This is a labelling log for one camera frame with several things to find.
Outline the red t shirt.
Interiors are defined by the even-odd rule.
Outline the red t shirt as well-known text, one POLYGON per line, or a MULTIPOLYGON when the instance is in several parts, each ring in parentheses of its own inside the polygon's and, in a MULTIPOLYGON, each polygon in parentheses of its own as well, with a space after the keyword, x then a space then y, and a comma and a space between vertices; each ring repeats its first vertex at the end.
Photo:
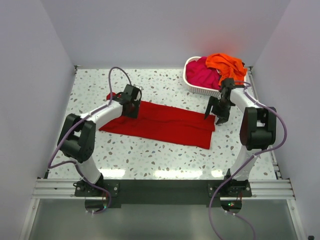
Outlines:
POLYGON ((215 116, 142 101, 137 118, 121 116, 100 131, 210 149, 215 116))

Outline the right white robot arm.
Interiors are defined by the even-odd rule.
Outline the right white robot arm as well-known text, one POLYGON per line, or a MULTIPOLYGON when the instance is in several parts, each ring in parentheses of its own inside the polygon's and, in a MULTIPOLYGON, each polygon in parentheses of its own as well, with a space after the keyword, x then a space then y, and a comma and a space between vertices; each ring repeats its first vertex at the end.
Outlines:
POLYGON ((277 117, 273 107, 263 107, 257 99, 247 93, 250 83, 227 78, 222 81, 220 97, 211 96, 204 117, 210 114, 217 117, 216 124, 229 120, 231 107, 237 107, 243 114, 239 130, 240 152, 228 169, 225 182, 219 189, 230 197, 235 196, 241 187, 245 188, 250 172, 261 152, 273 145, 276 140, 277 117))

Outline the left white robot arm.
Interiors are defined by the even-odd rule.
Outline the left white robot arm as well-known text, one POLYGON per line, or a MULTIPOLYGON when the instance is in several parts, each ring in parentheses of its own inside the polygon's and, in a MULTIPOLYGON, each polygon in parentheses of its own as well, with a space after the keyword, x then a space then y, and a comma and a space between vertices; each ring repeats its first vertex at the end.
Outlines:
POLYGON ((57 149, 75 165, 82 179, 87 183, 86 191, 99 196, 104 190, 103 174, 94 160, 96 132, 122 116, 136 119, 141 104, 142 91, 133 85, 126 85, 124 91, 110 95, 100 107, 82 115, 69 114, 65 118, 58 139, 57 149))

